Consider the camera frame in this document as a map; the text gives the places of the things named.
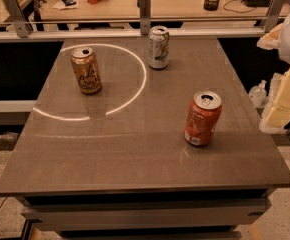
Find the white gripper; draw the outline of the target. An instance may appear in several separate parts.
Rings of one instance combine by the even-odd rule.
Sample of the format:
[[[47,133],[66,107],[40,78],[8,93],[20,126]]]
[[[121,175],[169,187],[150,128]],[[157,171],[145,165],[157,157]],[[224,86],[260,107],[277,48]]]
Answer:
[[[282,26],[283,24],[275,26],[258,40],[256,46],[265,50],[278,49]],[[288,123],[290,123],[290,69],[283,75],[274,74],[259,128],[264,133],[277,134],[282,133]]]

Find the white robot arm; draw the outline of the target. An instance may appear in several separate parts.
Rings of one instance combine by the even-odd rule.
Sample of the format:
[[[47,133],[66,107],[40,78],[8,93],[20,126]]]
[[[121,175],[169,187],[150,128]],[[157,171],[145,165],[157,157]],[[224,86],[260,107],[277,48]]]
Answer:
[[[262,49],[277,49],[279,59],[290,65],[290,14],[257,42]],[[263,110],[259,128],[264,133],[280,133],[290,122],[290,68],[270,84],[268,103]]]

